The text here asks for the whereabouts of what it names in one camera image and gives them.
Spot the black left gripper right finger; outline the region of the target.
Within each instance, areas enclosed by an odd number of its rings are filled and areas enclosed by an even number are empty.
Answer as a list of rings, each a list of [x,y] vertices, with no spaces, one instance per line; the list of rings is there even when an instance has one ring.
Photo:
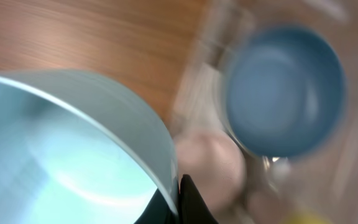
[[[181,224],[218,224],[188,174],[180,182],[179,216]]]

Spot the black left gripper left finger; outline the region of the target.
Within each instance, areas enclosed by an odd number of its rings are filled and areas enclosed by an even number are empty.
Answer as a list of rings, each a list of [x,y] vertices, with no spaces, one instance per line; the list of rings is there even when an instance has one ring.
[[[142,215],[134,224],[174,224],[175,219],[163,195],[157,189]]]

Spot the pink plastic cup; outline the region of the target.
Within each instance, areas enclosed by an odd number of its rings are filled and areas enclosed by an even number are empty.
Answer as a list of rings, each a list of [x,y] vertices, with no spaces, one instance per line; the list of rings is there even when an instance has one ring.
[[[174,138],[178,175],[191,176],[212,213],[232,205],[244,190],[246,162],[223,131],[191,129]]]

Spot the yellow plastic cup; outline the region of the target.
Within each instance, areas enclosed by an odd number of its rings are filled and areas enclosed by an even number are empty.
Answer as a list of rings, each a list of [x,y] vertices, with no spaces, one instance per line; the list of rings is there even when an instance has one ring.
[[[332,224],[332,222],[314,213],[295,211],[289,213],[281,224]]]

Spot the light blue plastic cup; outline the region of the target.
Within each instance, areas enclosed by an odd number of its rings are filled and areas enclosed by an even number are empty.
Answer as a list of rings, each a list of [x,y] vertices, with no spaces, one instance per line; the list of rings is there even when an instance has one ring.
[[[0,223],[135,223],[159,189],[178,223],[158,114],[108,77],[0,72]]]

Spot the blue bowl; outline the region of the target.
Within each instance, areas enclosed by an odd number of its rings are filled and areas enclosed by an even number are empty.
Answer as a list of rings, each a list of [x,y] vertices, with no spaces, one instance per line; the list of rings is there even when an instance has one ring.
[[[319,147],[344,114],[346,78],[333,48],[295,24],[243,40],[223,70],[222,109],[250,153],[296,157]]]

